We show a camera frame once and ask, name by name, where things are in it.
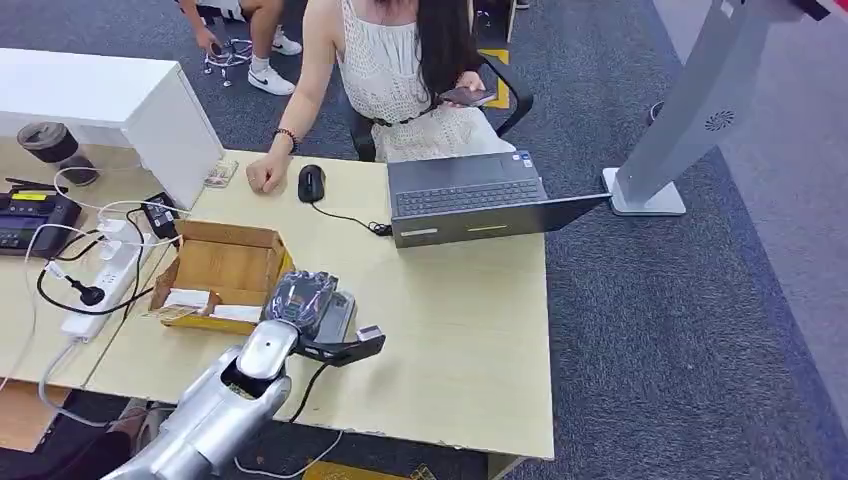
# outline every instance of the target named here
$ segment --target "metal robot forearm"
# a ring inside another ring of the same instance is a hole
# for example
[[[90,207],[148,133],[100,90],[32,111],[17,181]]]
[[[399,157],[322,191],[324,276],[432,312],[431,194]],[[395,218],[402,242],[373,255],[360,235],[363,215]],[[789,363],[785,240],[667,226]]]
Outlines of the metal robot forearm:
[[[261,322],[244,347],[232,347],[180,398],[159,436],[104,480],[188,480],[219,473],[280,409],[291,391],[285,359],[298,331]]]

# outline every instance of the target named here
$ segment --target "laptop keyboard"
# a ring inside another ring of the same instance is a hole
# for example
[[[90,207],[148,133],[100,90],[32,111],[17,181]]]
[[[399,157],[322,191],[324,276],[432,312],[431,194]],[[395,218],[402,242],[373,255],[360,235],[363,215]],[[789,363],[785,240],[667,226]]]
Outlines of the laptop keyboard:
[[[473,208],[529,203],[539,199],[536,180],[491,183],[467,187],[398,193],[398,214],[403,217],[456,212]]]

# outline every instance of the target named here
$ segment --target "desk phone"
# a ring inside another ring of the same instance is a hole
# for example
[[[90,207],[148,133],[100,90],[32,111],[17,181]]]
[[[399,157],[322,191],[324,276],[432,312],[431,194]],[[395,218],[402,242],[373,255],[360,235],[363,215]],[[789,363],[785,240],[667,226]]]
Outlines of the desk phone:
[[[45,223],[73,227],[81,208],[61,195],[38,193],[54,191],[52,185],[7,178],[13,184],[9,193],[0,193],[0,255],[25,255],[35,230]],[[71,235],[63,228],[45,228],[30,253],[49,258],[56,254]]]

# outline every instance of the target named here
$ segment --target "computer mouse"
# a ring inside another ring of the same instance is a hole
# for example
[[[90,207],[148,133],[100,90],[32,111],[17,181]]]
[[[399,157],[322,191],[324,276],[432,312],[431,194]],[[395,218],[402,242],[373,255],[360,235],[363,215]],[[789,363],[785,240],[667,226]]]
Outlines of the computer mouse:
[[[297,179],[297,198],[303,203],[314,203],[324,198],[324,170],[318,165],[307,165]]]

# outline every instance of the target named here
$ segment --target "laptop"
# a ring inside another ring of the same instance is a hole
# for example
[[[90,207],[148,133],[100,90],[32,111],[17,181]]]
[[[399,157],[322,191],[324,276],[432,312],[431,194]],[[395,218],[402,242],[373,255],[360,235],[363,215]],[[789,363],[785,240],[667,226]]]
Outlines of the laptop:
[[[526,151],[389,163],[398,247],[560,230],[610,194],[551,200]]]

